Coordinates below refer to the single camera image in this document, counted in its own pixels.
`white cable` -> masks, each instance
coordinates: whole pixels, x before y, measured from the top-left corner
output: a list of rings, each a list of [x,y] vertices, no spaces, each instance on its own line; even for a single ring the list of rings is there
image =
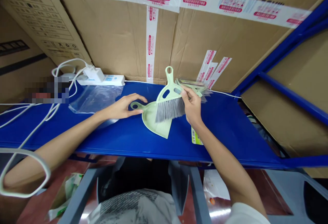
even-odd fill
[[[140,83],[155,84],[155,83],[151,83],[151,82],[141,82],[141,81],[128,81],[128,80],[125,80],[125,82],[140,82]]]
[[[225,95],[228,95],[230,97],[234,97],[234,98],[241,98],[241,97],[238,97],[238,96],[233,96],[231,94],[228,94],[228,93],[224,93],[224,92],[219,92],[219,91],[213,91],[213,90],[210,90],[211,92],[215,92],[215,93],[221,93],[221,94],[225,94]]]
[[[71,96],[69,96],[69,98],[73,97],[76,94],[76,92],[78,91],[78,87],[76,85],[76,80],[74,81],[74,85],[75,85],[75,92]]]
[[[14,111],[14,110],[18,110],[18,109],[26,108],[26,107],[28,107],[28,106],[21,106],[21,107],[15,108],[15,109],[6,110],[6,111],[0,113],[0,115],[3,115],[3,114],[5,114],[5,113],[8,113],[8,112],[11,112],[11,111]]]
[[[26,105],[26,104],[29,104],[29,103],[19,103],[19,104],[0,104],[0,105]]]
[[[71,61],[74,61],[74,60],[82,60],[80,58],[74,58],[74,59],[71,59],[71,60],[68,60],[66,62],[63,62],[61,63],[60,65],[58,65],[57,68],[53,69],[51,71],[51,73],[53,74],[53,76],[57,77],[58,76],[58,72],[60,70],[61,67],[65,66],[64,64],[65,63],[68,63],[68,62],[71,62]],[[79,70],[77,72],[77,74],[75,75],[75,77],[73,78],[72,80],[72,83],[70,84],[69,88],[68,88],[68,93],[70,91],[70,89],[72,88],[73,86],[73,83],[75,84],[75,93],[73,95],[76,94],[77,92],[77,86],[76,86],[76,78],[78,77],[78,75],[85,69],[88,67],[88,64],[82,60],[84,63],[85,63],[85,67],[81,70]],[[21,113],[19,113],[18,115],[16,115],[14,118],[12,118],[10,121],[6,122],[5,124],[3,124],[2,126],[0,126],[0,128],[4,127],[5,125],[9,124],[10,122],[12,122],[13,120],[15,120],[17,117],[19,117],[20,115],[22,115],[25,111],[27,111],[29,108],[31,108],[32,106],[35,106],[35,105],[39,105],[39,104],[29,104],[28,106],[25,106],[25,107],[19,107],[19,108],[15,108],[13,110],[17,110],[17,109],[20,109],[20,108],[25,108]],[[23,141],[23,143],[17,148],[17,149],[10,149],[10,148],[0,148],[0,153],[13,153],[12,157],[10,158],[10,160],[8,161],[8,163],[6,164],[5,168],[3,169],[1,175],[0,175],[0,194],[1,195],[4,195],[4,196],[11,196],[11,197],[20,197],[20,198],[29,198],[33,195],[35,195],[42,187],[45,186],[45,184],[48,182],[49,178],[50,178],[50,175],[51,175],[51,170],[50,168],[47,166],[46,162],[36,153],[34,152],[31,152],[31,151],[28,151],[28,150],[23,150],[21,149],[25,143],[29,140],[29,138],[33,135],[33,133],[45,122],[45,121],[49,121],[57,112],[57,110],[59,109],[60,107],[60,104],[52,104],[47,115],[43,118],[43,120],[38,124],[38,126],[36,126],[33,131],[27,136],[27,138]],[[17,154],[24,154],[24,155],[27,155],[27,156],[31,156],[32,158],[34,158],[37,162],[39,162],[42,166],[42,168],[44,169],[45,171],[45,180],[42,182],[42,184],[32,193],[30,194],[24,194],[24,193],[14,193],[14,192],[7,192],[4,190],[4,187],[3,187],[3,181],[4,181],[4,177],[11,165],[11,163],[13,162],[15,156]]]
[[[40,191],[41,188],[43,188],[45,186],[45,184],[48,182],[48,180],[50,179],[51,171],[50,171],[49,167],[47,166],[46,162],[43,160],[43,158],[40,157],[38,154],[36,154],[32,151],[24,150],[24,149],[13,149],[13,148],[1,148],[0,153],[14,153],[15,156],[16,156],[16,154],[24,154],[24,155],[30,156],[30,157],[34,158],[36,161],[38,161],[41,164],[43,170],[45,171],[45,180],[34,192],[32,192],[30,194],[6,192],[3,188],[3,180],[4,180],[5,174],[7,173],[8,169],[14,159],[14,155],[13,155],[11,157],[11,159],[9,160],[9,162],[7,163],[7,165],[5,166],[5,168],[3,169],[4,173],[2,173],[0,175],[0,193],[2,195],[10,196],[10,197],[29,198],[29,197],[32,197],[34,194],[36,194],[38,191]]]
[[[72,66],[72,67],[74,68],[74,70],[73,70],[72,73],[75,73],[75,72],[76,72],[76,67],[75,67],[74,65],[62,65],[61,67],[65,67],[65,66]],[[58,69],[58,67],[57,67],[57,68],[54,68],[54,69],[51,71],[51,74],[52,74],[53,76],[55,76],[55,70],[57,70],[57,69]]]
[[[25,111],[27,111],[29,108],[31,108],[33,105],[30,104],[28,107],[26,107],[25,110],[23,110],[21,113],[19,113],[18,115],[16,115],[15,117],[11,118],[8,122],[6,122],[5,124],[1,125],[0,128],[3,128],[4,126],[8,125],[9,123],[11,123],[13,120],[15,120],[17,117],[19,117],[20,115],[22,115]]]

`plastic chair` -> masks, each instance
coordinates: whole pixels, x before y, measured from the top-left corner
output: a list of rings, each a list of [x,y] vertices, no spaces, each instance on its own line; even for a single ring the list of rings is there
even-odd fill
[[[271,224],[314,224],[306,213],[304,187],[307,182],[328,201],[328,190],[306,174],[290,171],[265,170],[280,192],[293,215],[269,215]]]
[[[92,192],[94,183],[99,175],[106,173],[113,175],[122,166],[125,157],[119,157],[115,165],[88,169],[79,187],[74,193],[67,209],[65,210],[59,224],[79,223],[85,205]],[[169,174],[172,181],[172,197],[176,205],[177,215],[183,214],[188,193],[189,180],[194,200],[196,221],[198,224],[211,224],[204,190],[197,167],[180,165],[178,161],[170,161]]]

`red floor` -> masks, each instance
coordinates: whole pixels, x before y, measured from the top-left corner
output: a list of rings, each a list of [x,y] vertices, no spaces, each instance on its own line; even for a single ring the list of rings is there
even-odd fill
[[[48,183],[48,189],[38,196],[33,196],[28,205],[24,209],[23,213],[18,219],[18,224],[55,224],[58,222],[58,218],[49,222],[46,219],[47,212],[66,176],[69,176],[73,172],[85,173],[88,168],[95,168],[108,164],[115,163],[116,156],[99,156],[92,155],[90,158],[98,159],[96,164],[79,162],[75,160],[67,160],[57,170],[52,173],[51,179]],[[260,196],[262,198],[264,207],[267,214],[273,215],[288,215],[292,214],[281,195],[273,185],[272,181],[263,170],[247,170],[250,177],[253,179]],[[210,211],[211,219],[213,224],[221,224],[226,221],[230,213],[231,203],[229,200],[214,198],[206,196],[207,205]],[[84,212],[81,216],[80,223],[86,224],[86,217],[97,207],[96,197],[96,185],[94,190],[87,202]],[[184,209],[184,213],[179,217],[181,223],[195,224],[195,209],[193,205],[193,198],[191,187],[189,187],[187,201]]]

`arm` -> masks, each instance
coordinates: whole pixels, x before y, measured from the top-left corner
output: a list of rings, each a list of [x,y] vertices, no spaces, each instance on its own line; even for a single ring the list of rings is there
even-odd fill
[[[195,92],[184,87],[184,100],[187,121],[201,138],[213,163],[226,184],[231,204],[247,204],[267,217],[260,195],[245,169],[234,155],[211,133],[201,118],[201,98]]]
[[[66,132],[58,135],[39,149],[35,151],[40,155],[51,171],[60,166],[82,143],[82,141],[94,131],[102,122],[108,119],[121,119],[132,115],[141,114],[142,110],[128,111],[129,104],[140,99],[147,102],[147,99],[138,94],[130,94],[122,97],[116,103],[111,106],[95,113],[88,119],[80,122]],[[33,158],[27,157],[12,168],[4,178],[4,187],[8,191],[15,192],[32,192],[42,182],[45,174],[41,165]],[[10,206],[4,203],[24,203],[20,208],[24,208],[27,203],[26,199],[17,199],[0,196],[1,204],[1,216],[3,211],[6,211]]]

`hand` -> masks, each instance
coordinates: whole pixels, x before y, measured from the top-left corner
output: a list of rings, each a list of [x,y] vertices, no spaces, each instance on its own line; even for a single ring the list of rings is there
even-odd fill
[[[183,88],[181,95],[184,101],[187,121],[191,126],[202,124],[201,98],[191,88],[185,86],[181,87]]]
[[[108,120],[108,119],[121,119],[121,118],[127,118],[132,115],[138,115],[144,112],[143,110],[132,110],[129,111],[128,107],[132,101],[140,99],[143,102],[147,103],[147,99],[144,96],[141,96],[139,94],[130,94],[127,96],[123,96],[118,101],[116,101],[114,104],[108,106],[107,108],[98,111],[97,114],[101,117],[101,119]]]

